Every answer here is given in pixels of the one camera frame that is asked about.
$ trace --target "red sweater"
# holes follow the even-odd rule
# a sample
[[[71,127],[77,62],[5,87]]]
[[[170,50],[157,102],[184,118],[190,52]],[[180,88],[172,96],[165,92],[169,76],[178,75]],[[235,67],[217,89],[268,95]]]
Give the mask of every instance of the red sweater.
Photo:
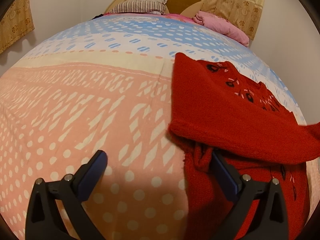
[[[279,179],[286,201],[289,239],[309,214],[306,161],[320,156],[319,124],[299,126],[265,87],[241,75],[230,62],[195,61],[177,53],[172,74],[169,132],[185,151],[188,226],[185,240],[209,239],[232,207],[208,165],[212,147],[228,150],[240,174],[269,182]],[[243,237],[255,201],[236,239]]]

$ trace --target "pink blanket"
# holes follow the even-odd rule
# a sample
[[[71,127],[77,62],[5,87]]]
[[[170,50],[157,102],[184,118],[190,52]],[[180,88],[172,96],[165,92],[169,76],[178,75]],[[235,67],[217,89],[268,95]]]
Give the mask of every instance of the pink blanket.
[[[211,13],[199,11],[196,16],[193,17],[193,21],[217,33],[226,35],[246,47],[249,46],[249,37],[245,35],[243,31],[223,18]]]

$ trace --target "metal screw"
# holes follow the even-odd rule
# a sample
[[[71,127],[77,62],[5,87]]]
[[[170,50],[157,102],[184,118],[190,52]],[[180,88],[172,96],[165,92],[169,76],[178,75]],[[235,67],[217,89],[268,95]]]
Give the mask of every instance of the metal screw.
[[[251,180],[251,176],[249,174],[244,174],[244,175],[242,175],[242,179],[245,181],[249,181],[249,180]]]
[[[275,185],[278,185],[280,182],[279,182],[279,179],[273,178],[272,179],[272,183],[275,184]]]
[[[72,174],[67,174],[66,176],[64,176],[64,180],[66,180],[66,181],[70,181],[70,180],[72,180],[72,178],[73,178]]]
[[[43,179],[42,178],[38,178],[36,179],[36,184],[37,185],[40,185],[42,183]]]

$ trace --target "floral curtain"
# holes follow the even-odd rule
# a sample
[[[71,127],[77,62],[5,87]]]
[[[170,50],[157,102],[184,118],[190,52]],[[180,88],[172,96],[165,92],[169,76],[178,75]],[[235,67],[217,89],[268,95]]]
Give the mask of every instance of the floral curtain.
[[[222,17],[253,40],[264,0],[204,0],[201,10]]]
[[[0,54],[35,28],[29,0],[15,0],[0,20]]]

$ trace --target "bedspread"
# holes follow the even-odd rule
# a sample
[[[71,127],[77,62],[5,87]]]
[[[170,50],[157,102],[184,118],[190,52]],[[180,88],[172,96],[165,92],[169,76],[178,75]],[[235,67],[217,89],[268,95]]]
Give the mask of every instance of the bedspread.
[[[241,74],[264,82],[305,124],[274,71],[221,34],[149,15],[78,24],[42,42],[0,78],[0,211],[19,239],[36,178],[74,173],[97,149],[108,154],[108,167],[83,207],[104,237],[182,239],[188,214],[184,154],[166,134],[177,52],[232,62]],[[320,185],[314,164],[308,164],[310,187]],[[311,194],[311,206],[318,200]]]

